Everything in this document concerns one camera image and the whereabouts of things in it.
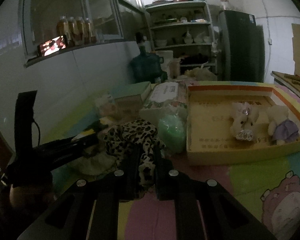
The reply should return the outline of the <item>green bubble wrap bag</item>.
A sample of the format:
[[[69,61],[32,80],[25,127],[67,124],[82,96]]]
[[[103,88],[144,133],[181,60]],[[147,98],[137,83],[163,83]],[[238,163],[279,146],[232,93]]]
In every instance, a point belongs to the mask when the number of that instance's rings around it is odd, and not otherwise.
[[[169,114],[158,122],[158,136],[174,154],[183,152],[186,145],[186,131],[183,120],[175,114]]]

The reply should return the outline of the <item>glass jar on refrigerator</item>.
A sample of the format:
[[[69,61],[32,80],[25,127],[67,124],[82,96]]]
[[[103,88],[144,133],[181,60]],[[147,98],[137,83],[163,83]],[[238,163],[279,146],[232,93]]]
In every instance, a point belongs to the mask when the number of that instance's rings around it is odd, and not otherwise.
[[[219,1],[220,1],[222,10],[230,10],[229,0],[219,0]]]

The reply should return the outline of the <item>teal water jug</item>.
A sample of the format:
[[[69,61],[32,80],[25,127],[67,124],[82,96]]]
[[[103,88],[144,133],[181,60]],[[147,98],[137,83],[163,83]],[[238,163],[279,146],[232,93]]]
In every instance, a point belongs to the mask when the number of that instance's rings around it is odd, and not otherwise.
[[[136,42],[140,51],[137,57],[130,62],[134,79],[137,83],[163,83],[168,77],[162,70],[160,57],[154,53],[148,53],[145,47],[145,40],[141,32],[135,33]]]

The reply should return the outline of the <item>white plastic bag of goods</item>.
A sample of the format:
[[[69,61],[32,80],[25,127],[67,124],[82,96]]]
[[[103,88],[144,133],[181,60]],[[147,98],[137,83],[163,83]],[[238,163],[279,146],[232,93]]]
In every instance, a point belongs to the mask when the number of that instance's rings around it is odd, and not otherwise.
[[[202,64],[192,70],[186,70],[184,75],[194,78],[196,81],[217,81],[217,75],[210,71],[210,67]]]

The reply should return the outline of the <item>amber bottle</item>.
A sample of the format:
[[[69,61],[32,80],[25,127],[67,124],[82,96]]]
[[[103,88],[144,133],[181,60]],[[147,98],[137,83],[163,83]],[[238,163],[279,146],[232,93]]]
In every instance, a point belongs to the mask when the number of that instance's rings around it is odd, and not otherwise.
[[[57,23],[57,35],[64,36],[64,40],[66,41],[67,46],[70,46],[71,35],[69,31],[68,20],[65,16],[60,16],[59,21]]]
[[[68,18],[68,25],[69,25],[69,31],[71,34],[71,39],[73,40],[74,45],[77,46],[77,45],[79,45],[80,35],[78,32],[77,23],[72,16],[70,16]]]
[[[85,18],[84,23],[85,23],[85,32],[84,32],[85,44],[96,43],[95,29],[92,21],[89,18]]]
[[[85,43],[85,21],[81,16],[76,18],[78,34],[79,34],[79,44]]]

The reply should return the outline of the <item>floral tissue pack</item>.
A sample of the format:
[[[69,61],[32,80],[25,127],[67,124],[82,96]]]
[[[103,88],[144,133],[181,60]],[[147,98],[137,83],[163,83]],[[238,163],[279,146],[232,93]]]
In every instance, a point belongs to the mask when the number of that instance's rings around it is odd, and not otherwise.
[[[187,119],[187,85],[184,81],[165,82],[156,85],[139,116],[158,126],[159,120],[166,115],[176,115],[182,121]]]

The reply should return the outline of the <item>phone with lit screen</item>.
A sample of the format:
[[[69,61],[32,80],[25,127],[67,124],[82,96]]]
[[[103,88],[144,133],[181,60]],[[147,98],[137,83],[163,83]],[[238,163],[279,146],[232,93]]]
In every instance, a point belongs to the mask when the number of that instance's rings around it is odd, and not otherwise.
[[[68,47],[68,39],[66,35],[58,36],[51,40],[48,40],[37,46],[38,55],[41,57],[49,56],[56,53],[62,49]]]

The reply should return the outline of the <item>colourful foam play mat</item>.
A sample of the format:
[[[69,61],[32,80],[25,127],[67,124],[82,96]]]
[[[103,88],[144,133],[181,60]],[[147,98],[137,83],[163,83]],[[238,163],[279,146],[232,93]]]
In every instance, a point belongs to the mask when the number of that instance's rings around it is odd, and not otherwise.
[[[194,86],[213,85],[217,82],[234,85],[257,84],[200,81]],[[187,133],[187,119],[184,124]],[[104,172],[98,180],[111,173],[107,169],[115,161],[114,157],[106,154],[103,143],[105,133],[114,126],[97,133],[98,142],[93,146],[94,155],[106,158]],[[174,154],[167,148],[164,157],[156,164],[154,172],[156,170],[177,170],[198,181],[216,180],[261,222],[275,239],[289,239],[300,223],[300,151],[250,163],[193,165],[187,158],[185,145],[183,152],[179,154]],[[154,172],[153,185],[147,190],[140,187],[136,172],[125,172],[128,174],[129,189],[128,197],[119,202],[117,239],[177,239],[174,202],[158,200]],[[96,181],[82,177],[75,182],[79,180]]]

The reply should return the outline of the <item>pink plush rabbit toy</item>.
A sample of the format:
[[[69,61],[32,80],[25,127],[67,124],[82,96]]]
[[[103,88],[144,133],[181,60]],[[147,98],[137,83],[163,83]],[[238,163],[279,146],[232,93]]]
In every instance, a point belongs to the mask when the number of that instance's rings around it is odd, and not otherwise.
[[[233,102],[230,127],[231,135],[239,141],[252,142],[255,136],[255,124],[259,117],[259,109],[248,102]]]

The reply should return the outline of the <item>black refrigerator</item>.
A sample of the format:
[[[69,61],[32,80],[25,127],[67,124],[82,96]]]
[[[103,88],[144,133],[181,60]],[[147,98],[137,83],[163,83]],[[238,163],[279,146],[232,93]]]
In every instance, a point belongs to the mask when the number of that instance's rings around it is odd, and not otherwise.
[[[249,13],[223,10],[218,14],[222,81],[263,82],[263,30]]]

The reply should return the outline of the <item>orange-rimmed cardboard box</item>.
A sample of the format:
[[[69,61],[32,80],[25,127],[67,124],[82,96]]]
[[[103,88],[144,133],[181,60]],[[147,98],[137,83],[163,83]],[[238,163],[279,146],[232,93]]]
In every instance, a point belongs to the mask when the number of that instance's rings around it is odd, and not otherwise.
[[[230,165],[300,151],[300,103],[274,85],[217,82],[187,89],[193,165]]]

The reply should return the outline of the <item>cream teddy bear purple dress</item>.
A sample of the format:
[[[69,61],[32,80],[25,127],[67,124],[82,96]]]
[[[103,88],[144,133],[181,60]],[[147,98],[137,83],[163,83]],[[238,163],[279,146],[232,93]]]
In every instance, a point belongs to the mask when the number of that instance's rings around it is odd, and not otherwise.
[[[289,119],[287,106],[273,105],[266,110],[269,126],[268,134],[276,145],[284,145],[299,140],[299,128]]]

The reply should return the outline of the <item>teal box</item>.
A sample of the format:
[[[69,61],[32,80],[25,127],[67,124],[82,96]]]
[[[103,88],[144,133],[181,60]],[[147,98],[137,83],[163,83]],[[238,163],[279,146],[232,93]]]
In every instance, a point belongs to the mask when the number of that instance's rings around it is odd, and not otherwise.
[[[119,109],[136,108],[139,110],[151,91],[151,83],[146,81],[115,87],[110,94]]]

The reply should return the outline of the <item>leopard print cloth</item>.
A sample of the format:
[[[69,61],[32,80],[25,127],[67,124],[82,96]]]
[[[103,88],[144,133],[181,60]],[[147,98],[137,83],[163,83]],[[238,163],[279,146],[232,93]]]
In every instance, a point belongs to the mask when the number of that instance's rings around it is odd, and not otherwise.
[[[155,166],[167,149],[153,124],[136,119],[116,125],[105,133],[103,143],[106,154],[115,158],[108,172],[136,172],[142,189],[147,190],[153,185]]]

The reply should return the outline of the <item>wooden counter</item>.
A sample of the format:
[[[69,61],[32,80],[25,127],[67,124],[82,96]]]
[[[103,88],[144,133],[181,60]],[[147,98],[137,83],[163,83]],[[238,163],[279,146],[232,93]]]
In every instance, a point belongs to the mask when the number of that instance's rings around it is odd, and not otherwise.
[[[271,76],[274,78],[275,82],[286,86],[293,93],[300,96],[300,77],[276,71],[272,71]]]

